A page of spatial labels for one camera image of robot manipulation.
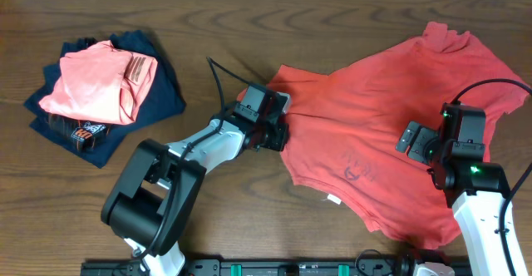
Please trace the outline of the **red-orange t-shirt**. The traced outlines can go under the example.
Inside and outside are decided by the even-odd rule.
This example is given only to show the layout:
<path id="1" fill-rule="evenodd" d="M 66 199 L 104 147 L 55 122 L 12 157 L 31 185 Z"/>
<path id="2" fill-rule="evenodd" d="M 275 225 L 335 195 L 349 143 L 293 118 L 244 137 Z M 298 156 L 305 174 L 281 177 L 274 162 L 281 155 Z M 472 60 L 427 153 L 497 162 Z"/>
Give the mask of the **red-orange t-shirt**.
<path id="1" fill-rule="evenodd" d="M 520 78 L 469 32 L 429 22 L 424 32 L 328 75 L 281 66 L 269 87 L 288 93 L 289 138 L 281 154 L 293 183 L 338 197 L 370 231 L 421 249 L 460 234 L 426 167 L 396 150 L 411 121 L 441 124 L 459 97 L 496 122 L 527 97 Z"/>

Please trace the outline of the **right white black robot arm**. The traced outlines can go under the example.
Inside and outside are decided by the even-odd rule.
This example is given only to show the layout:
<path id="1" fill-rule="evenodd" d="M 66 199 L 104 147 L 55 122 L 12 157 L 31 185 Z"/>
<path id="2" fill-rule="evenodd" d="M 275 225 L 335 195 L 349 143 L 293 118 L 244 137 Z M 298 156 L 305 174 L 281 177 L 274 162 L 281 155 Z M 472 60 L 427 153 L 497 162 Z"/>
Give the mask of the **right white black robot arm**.
<path id="1" fill-rule="evenodd" d="M 474 275 L 526 275 L 528 270 L 513 225 L 511 189 L 503 168 L 484 161 L 482 126 L 432 130 L 411 121 L 396 150 L 428 166 L 465 241 Z"/>

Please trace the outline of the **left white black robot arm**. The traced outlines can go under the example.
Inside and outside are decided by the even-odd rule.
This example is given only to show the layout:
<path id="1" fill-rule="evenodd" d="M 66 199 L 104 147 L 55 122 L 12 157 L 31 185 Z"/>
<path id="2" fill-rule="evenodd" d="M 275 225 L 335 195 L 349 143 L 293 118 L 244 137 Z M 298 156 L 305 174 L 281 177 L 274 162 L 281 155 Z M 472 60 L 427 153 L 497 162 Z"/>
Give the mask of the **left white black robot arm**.
<path id="1" fill-rule="evenodd" d="M 101 211 L 101 220 L 134 251 L 112 275 L 178 275 L 185 256 L 178 239 L 205 176 L 245 150 L 281 151 L 288 139 L 287 97 L 259 106 L 236 101 L 198 133 L 163 145 L 143 140 L 134 150 Z"/>

